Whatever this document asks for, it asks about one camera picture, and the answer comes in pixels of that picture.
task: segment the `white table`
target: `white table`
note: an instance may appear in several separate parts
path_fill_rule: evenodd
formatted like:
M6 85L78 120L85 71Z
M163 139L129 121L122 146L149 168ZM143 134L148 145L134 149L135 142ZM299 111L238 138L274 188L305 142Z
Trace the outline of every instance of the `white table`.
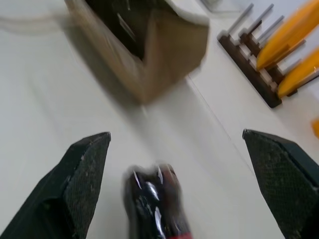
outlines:
M65 10L63 1L0 1L0 16L41 16L57 8ZM201 72L144 108L131 103L78 29L56 25L36 35L0 29L0 231L70 144L110 131L89 239L127 238L122 174L132 164L157 161L175 168L195 239L282 238L241 133L248 127L296 135L216 44L216 34L234 20L216 18Z

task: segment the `metal peg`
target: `metal peg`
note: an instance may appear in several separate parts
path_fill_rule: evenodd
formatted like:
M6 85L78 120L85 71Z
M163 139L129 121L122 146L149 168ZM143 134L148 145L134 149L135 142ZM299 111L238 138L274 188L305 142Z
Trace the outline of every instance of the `metal peg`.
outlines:
M238 17L238 19L231 25L231 27L228 29L227 33L230 35L237 27L238 25L250 15L251 10L253 8L253 4L251 3L244 11L243 13Z
M258 26L262 23L262 19L265 18L273 9L274 5L271 4L260 16L257 18L256 21L248 28L247 34L252 34Z
M263 40L263 38L268 38L272 32L274 32L283 23L284 16L279 17L266 31L264 31L258 38L257 42Z
M284 71L283 75L288 75L296 66L298 66L301 63L301 59L296 61L295 63L291 64L287 69Z
M306 40L302 40L300 41L296 46L294 46L284 57L292 54L292 53L296 53L297 51L299 51L306 43Z

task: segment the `brown cardboard box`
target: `brown cardboard box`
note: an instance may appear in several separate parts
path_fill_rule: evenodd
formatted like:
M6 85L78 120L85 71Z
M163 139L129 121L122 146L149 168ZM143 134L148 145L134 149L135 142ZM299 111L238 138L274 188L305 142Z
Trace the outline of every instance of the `brown cardboard box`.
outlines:
M148 103L198 67L206 52L209 26L153 10L144 57L133 55L95 15L85 0L66 0L76 21L121 83L140 103Z

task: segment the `plastic bottle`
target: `plastic bottle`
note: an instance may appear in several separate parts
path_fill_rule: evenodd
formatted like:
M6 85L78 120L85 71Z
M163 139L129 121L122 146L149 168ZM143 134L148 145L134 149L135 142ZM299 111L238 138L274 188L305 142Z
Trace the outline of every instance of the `plastic bottle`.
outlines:
M146 172L134 167L125 178L124 204L130 239L192 239L173 168L164 164Z

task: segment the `orange object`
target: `orange object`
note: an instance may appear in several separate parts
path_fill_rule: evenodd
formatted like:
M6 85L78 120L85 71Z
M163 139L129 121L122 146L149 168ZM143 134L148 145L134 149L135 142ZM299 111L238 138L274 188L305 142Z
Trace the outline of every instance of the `orange object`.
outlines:
M315 136L319 138L319 119L316 119L315 121L312 122L312 127L313 127Z
M319 0L299 8L269 39L257 58L257 70L270 67L286 57L319 24Z
M319 47L283 79L277 89L278 97L282 98L307 83L307 77L316 72L318 68Z

